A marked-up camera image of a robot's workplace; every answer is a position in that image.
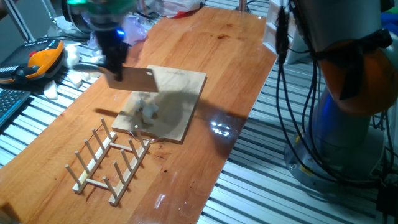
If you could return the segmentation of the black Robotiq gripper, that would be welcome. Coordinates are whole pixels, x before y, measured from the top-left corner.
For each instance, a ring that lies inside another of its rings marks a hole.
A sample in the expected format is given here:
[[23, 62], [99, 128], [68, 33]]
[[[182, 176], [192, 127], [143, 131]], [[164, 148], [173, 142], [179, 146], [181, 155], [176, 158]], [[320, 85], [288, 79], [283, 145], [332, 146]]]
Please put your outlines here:
[[98, 64], [101, 73], [114, 71], [114, 80], [123, 80], [123, 63], [126, 61], [129, 44], [125, 43], [126, 33], [122, 28], [111, 30], [95, 30], [94, 35], [104, 56], [104, 61]]

